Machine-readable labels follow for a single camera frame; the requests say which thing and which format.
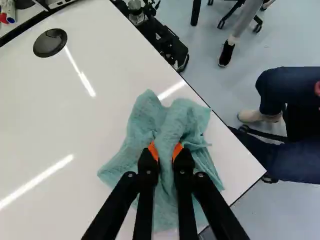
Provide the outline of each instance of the black shoe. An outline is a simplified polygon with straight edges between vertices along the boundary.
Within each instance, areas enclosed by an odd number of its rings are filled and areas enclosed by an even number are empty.
[[[235,44],[234,45],[229,45],[228,40],[225,41],[223,45],[223,50],[219,58],[219,63],[218,65],[222,68],[228,66],[230,63],[231,57],[232,57],[232,52],[235,49]]]
[[[264,174],[261,178],[266,184],[276,184],[279,182],[278,179],[271,177],[268,173]]]
[[[266,8],[264,8],[263,6],[260,7],[261,12],[264,12],[265,10],[267,10],[267,7]]]

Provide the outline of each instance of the floor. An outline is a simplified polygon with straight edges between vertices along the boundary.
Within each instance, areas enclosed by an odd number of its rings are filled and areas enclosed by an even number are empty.
[[[199,22],[190,25],[191,0],[162,0],[157,18],[168,25],[188,46],[190,61],[182,74],[212,109],[230,126],[241,123],[236,114],[244,108],[256,109],[259,95],[255,81],[263,70],[279,66],[315,66],[320,62],[320,1],[277,0],[266,12],[259,34],[254,22],[243,33],[230,65],[217,65],[222,43],[232,30],[239,11],[223,30],[217,29],[221,17],[234,1],[215,0],[213,6],[202,1]],[[255,127],[285,135],[284,123]],[[320,187],[311,184],[259,182],[232,210],[252,240],[319,239]]]

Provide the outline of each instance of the white table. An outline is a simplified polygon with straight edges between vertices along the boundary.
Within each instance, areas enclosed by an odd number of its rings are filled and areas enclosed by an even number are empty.
[[[35,56],[34,41],[53,28],[67,32],[66,47]],[[0,62],[1,240],[81,238],[111,192],[97,170],[146,89],[166,106],[179,97],[206,105],[107,0],[48,17],[0,48]],[[265,170],[214,113],[205,138],[230,205]],[[131,239],[134,221],[130,209],[117,239]],[[154,236],[177,238],[175,229]]]

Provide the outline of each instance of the person's knee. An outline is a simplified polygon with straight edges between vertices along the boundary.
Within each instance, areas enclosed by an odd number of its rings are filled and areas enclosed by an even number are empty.
[[[255,82],[255,88],[260,93],[261,90],[267,90],[274,83],[278,82],[279,70],[281,67],[271,68],[263,71]]]

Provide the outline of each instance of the beige shoe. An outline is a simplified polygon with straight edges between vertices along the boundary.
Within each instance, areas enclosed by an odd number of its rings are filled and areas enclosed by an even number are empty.
[[[262,121],[268,122],[268,123],[276,123],[276,122],[279,122],[281,117],[282,117],[282,112],[274,116],[262,114],[259,110],[243,110],[238,113],[238,119],[245,124],[262,122]]]

